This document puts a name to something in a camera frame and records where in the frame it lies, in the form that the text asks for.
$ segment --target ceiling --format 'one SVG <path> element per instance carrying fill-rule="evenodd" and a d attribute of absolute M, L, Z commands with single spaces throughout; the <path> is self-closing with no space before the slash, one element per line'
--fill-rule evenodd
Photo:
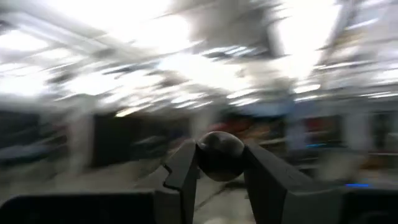
<path fill-rule="evenodd" d="M 391 0 L 1 1 L 0 92 L 91 95 L 122 115 L 393 97 L 397 10 Z"/>

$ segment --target ceiling light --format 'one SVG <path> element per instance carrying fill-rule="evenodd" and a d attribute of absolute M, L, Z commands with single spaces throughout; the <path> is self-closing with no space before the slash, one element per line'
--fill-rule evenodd
<path fill-rule="evenodd" d="M 290 17 L 277 23 L 283 55 L 301 54 L 326 45 L 340 9 L 341 5 L 294 7 Z"/>
<path fill-rule="evenodd" d="M 54 11 L 96 29 L 112 32 L 129 30 L 141 22 L 161 16 L 169 0 L 45 0 Z"/>
<path fill-rule="evenodd" d="M 386 91 L 386 92 L 380 92 L 380 93 L 363 94 L 363 95 L 360 95 L 360 96 L 376 96 L 376 95 L 385 95 L 385 94 L 389 94 L 389 93 L 390 93 L 389 91 Z"/>
<path fill-rule="evenodd" d="M 172 53 L 190 47 L 190 26 L 180 16 L 167 16 L 149 21 L 136 31 L 133 46 Z"/>
<path fill-rule="evenodd" d="M 181 105 L 176 106 L 176 108 L 184 108 L 186 106 L 190 106 L 190 105 L 193 105 L 195 103 L 196 103 L 196 101 L 186 102 L 186 103 L 183 103 Z"/>
<path fill-rule="evenodd" d="M 139 106 L 139 105 L 142 105 L 144 103 L 151 102 L 151 101 L 152 101 L 151 97 L 145 97 L 143 99 L 136 100 L 136 101 L 133 101 L 133 102 L 129 103 L 129 106 Z"/>
<path fill-rule="evenodd" d="M 312 96 L 306 96 L 306 97 L 301 97 L 301 98 L 296 98 L 294 101 L 305 101 L 305 100 L 313 100 L 318 98 L 317 95 L 312 95 Z"/>
<path fill-rule="evenodd" d="M 294 88 L 294 92 L 295 93 L 305 93 L 308 91 L 313 91 L 313 90 L 317 90 L 321 87 L 321 85 L 319 84 L 313 84 L 313 85 L 307 85 L 307 86 L 300 86 L 300 87 L 296 87 Z"/>
<path fill-rule="evenodd" d="M 0 72 L 6 72 L 17 68 L 22 68 L 28 66 L 24 63 L 5 63 L 0 65 Z"/>
<path fill-rule="evenodd" d="M 45 80 L 34 76 L 9 77 L 0 81 L 0 92 L 13 95 L 39 96 L 45 89 Z"/>
<path fill-rule="evenodd" d="M 68 62 L 77 62 L 83 59 L 81 55 L 77 55 L 68 49 L 53 49 L 46 50 L 45 52 L 37 54 L 39 57 L 43 57 L 51 60 L 66 60 Z"/>
<path fill-rule="evenodd" d="M 174 70 L 199 85 L 226 91 L 249 88 L 250 84 L 246 78 L 236 76 L 236 68 L 237 66 L 224 65 L 200 55 L 189 54 L 172 55 L 158 64 L 158 69 Z"/>
<path fill-rule="evenodd" d="M 236 106 L 244 106 L 244 105 L 249 105 L 249 104 L 251 104 L 251 103 L 255 103 L 255 102 L 257 102 L 257 101 L 259 101 L 259 99 L 246 99 L 245 101 L 243 101 L 243 102 L 241 102 L 241 103 L 238 103 L 238 104 L 236 104 Z"/>
<path fill-rule="evenodd" d="M 195 109 L 195 108 L 199 108 L 199 107 L 202 107 L 202 106 L 206 106 L 206 105 L 209 105 L 210 103 L 212 103 L 212 101 L 209 101 L 209 102 L 206 102 L 206 103 L 200 103 L 198 105 L 192 106 L 191 109 Z"/>
<path fill-rule="evenodd" d="M 360 28 L 360 27 L 364 27 L 364 26 L 368 26 L 368 25 L 374 24 L 377 21 L 378 21 L 378 19 L 370 19 L 368 21 L 360 22 L 360 23 L 354 24 L 352 26 L 349 26 L 346 29 L 348 29 L 348 30 L 357 29 L 357 28 Z"/>
<path fill-rule="evenodd" d="M 378 95 L 370 96 L 369 98 L 382 98 L 382 97 L 390 97 L 390 96 L 398 96 L 398 93 L 378 94 Z"/>
<path fill-rule="evenodd" d="M 185 101 L 195 100 L 195 99 L 198 99 L 198 98 L 202 97 L 203 95 L 204 95 L 203 93 L 185 94 L 183 96 L 179 96 L 176 99 L 172 100 L 172 103 L 183 103 Z"/>
<path fill-rule="evenodd" d="M 227 96 L 228 99 L 233 99 L 233 98 L 238 98 L 240 96 L 244 96 L 250 93 L 254 93 L 256 92 L 256 90 L 241 90 L 241 91 L 237 91 L 236 93 L 232 93 L 230 95 Z"/>
<path fill-rule="evenodd" d="M 12 30 L 0 35 L 0 48 L 21 51 L 36 51 L 48 47 L 43 40 L 36 39 L 19 30 Z"/>
<path fill-rule="evenodd" d="M 118 84 L 115 80 L 100 73 L 81 75 L 67 83 L 67 89 L 72 93 L 93 96 L 106 93 L 115 89 L 117 86 Z"/>
<path fill-rule="evenodd" d="M 240 100 L 233 101 L 230 104 L 231 105 L 236 105 L 236 106 L 242 106 L 242 105 L 247 105 L 247 104 L 250 104 L 250 103 L 257 102 L 257 101 L 259 101 L 259 99 L 243 98 L 243 99 L 240 99 Z"/>
<path fill-rule="evenodd" d="M 24 76 L 24 75 L 36 74 L 36 73 L 41 72 L 42 70 L 43 70 L 42 67 L 33 65 L 33 66 L 10 70 L 10 71 L 8 71 L 8 73 L 11 75 L 16 75 L 16 76 Z"/>
<path fill-rule="evenodd" d="M 147 108 L 148 106 L 141 106 L 141 107 L 132 107 L 132 108 L 128 108 L 128 109 L 125 109 L 125 110 L 122 110 L 122 111 L 120 111 L 120 112 L 118 112 L 118 113 L 116 113 L 116 116 L 117 117 L 119 117 L 119 118 L 121 118 L 121 117 L 124 117 L 124 116 L 126 116 L 126 115 L 129 115 L 129 114 L 131 114 L 131 113 L 134 113 L 134 112 L 137 112 L 137 111 L 139 111 L 139 110 L 142 110 L 142 109 L 145 109 L 145 108 Z"/>

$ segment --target black plastic part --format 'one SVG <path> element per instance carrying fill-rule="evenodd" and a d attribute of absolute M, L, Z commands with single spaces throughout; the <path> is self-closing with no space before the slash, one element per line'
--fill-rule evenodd
<path fill-rule="evenodd" d="M 194 141 L 185 141 L 180 149 L 164 165 L 170 172 L 170 175 L 164 182 L 164 186 L 180 192 L 182 224 L 192 224 L 193 220 L 199 171 L 195 157 L 196 151 Z"/>
<path fill-rule="evenodd" d="M 246 146 L 244 158 L 244 179 L 257 223 L 336 223 L 341 201 L 338 189 L 318 185 L 257 144 Z"/>
<path fill-rule="evenodd" d="M 150 192 L 16 197 L 1 207 L 0 223 L 126 223 L 134 218 L 156 224 L 153 199 Z"/>

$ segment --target black sphere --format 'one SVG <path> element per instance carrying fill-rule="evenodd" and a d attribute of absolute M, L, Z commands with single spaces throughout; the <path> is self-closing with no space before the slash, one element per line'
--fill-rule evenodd
<path fill-rule="evenodd" d="M 244 169 L 244 144 L 232 134 L 214 131 L 198 141 L 198 165 L 215 181 L 229 181 Z"/>

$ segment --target blue light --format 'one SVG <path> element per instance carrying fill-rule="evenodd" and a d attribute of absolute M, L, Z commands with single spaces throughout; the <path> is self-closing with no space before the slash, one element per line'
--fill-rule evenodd
<path fill-rule="evenodd" d="M 346 184 L 347 187 L 370 187 L 369 184 Z"/>

